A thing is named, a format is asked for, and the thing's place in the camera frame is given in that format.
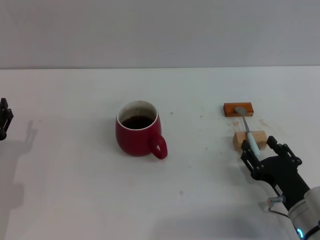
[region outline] orange wooden block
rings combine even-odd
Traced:
[[[235,107],[243,107],[246,110],[247,117],[251,117],[254,114],[254,108],[251,102],[232,102],[223,105],[224,115],[226,117],[241,117],[241,115],[235,111]]]

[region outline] white spoon handle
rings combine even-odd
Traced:
[[[251,132],[248,132],[248,133],[247,133],[247,136],[248,136],[248,140],[249,140],[251,149],[252,149],[253,152],[254,152],[254,155],[255,155],[256,157],[259,157],[259,155],[260,155],[260,150],[259,150],[259,147],[258,147],[256,141],[255,141],[254,136],[252,135]]]

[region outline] blue light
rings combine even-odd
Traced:
[[[296,232],[299,234],[299,236],[300,236],[301,239],[304,238],[304,233],[301,231],[300,228],[298,228],[298,229],[296,230]]]

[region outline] cable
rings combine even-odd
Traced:
[[[286,214],[284,214],[284,213],[282,213],[282,212],[278,212],[278,211],[271,210],[271,207],[268,208],[268,211],[271,212],[271,213],[279,214],[279,215],[281,215],[281,216],[284,216],[284,217],[289,218],[288,215],[286,215]]]
[[[320,226],[317,225],[315,227],[313,227],[310,231],[308,231],[305,235],[304,235],[304,240],[307,240],[308,238],[310,238],[313,234],[315,234],[316,232],[318,232],[320,230]]]

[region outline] mug rim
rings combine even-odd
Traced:
[[[128,128],[128,127],[122,125],[122,123],[119,121],[119,114],[120,114],[120,110],[122,110],[126,105],[131,104],[131,103],[136,103],[136,102],[138,102],[138,103],[139,103],[139,102],[144,102],[144,103],[150,104],[150,105],[155,109],[156,115],[155,115],[154,121],[153,121],[149,126],[146,126],[146,127],[144,127],[144,128],[140,128],[140,129],[131,129],[131,128]],[[156,122],[157,119],[158,119],[158,116],[159,116],[158,109],[157,109],[152,103],[150,103],[150,102],[148,102],[148,101],[144,101],[144,100],[135,100],[135,101],[128,101],[128,102],[124,103],[124,104],[119,108],[118,112],[116,113],[115,118],[116,118],[118,124],[120,124],[120,126],[121,126],[122,128],[124,128],[124,129],[131,130],[131,131],[142,131],[142,130],[145,130],[145,129],[150,128],[153,124],[155,124],[155,122]]]

